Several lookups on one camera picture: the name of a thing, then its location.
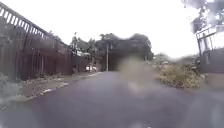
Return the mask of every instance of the gate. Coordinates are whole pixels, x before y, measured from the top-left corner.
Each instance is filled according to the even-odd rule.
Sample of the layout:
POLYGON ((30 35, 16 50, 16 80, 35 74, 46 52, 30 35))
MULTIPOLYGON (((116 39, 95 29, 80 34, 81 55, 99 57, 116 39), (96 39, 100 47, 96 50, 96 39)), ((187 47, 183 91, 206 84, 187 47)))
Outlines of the gate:
POLYGON ((224 26, 215 26, 196 34, 200 70, 204 73, 224 73, 224 26))

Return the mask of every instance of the asphalt road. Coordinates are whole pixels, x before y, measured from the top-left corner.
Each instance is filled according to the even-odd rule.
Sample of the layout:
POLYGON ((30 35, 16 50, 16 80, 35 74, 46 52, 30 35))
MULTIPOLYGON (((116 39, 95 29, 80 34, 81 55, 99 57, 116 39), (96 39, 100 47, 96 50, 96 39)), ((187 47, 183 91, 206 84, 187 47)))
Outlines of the asphalt road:
POLYGON ((139 89, 104 72, 0 112, 0 128, 223 128, 221 89, 139 89))

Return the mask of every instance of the fence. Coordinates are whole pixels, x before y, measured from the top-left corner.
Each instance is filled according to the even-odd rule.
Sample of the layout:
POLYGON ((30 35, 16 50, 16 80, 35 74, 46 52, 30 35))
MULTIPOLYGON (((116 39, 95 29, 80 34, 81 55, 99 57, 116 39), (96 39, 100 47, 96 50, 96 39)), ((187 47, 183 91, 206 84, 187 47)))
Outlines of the fence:
POLYGON ((80 65, 74 56, 60 39, 0 2, 0 72, 22 80, 71 74, 80 65))
POLYGON ((200 68, 206 73, 224 73, 224 26, 215 26, 196 34, 200 68))

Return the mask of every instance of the sky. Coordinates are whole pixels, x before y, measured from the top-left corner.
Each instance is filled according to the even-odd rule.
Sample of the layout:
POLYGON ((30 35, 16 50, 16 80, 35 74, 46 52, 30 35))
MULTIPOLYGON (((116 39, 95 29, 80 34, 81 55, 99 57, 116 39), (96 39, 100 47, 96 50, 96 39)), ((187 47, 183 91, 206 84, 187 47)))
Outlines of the sky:
POLYGON ((88 41, 102 33, 127 38, 134 33, 149 37, 154 53, 176 58, 198 53, 189 15, 181 0, 1 0, 66 44, 75 32, 88 41))

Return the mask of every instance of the bush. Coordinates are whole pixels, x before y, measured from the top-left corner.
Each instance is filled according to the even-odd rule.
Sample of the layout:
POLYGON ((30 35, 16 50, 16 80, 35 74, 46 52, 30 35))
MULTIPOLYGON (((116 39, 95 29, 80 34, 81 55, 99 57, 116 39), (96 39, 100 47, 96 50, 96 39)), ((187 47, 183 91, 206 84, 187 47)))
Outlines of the bush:
POLYGON ((157 71, 162 83, 176 88, 199 88, 202 81, 191 65, 163 65, 157 71))

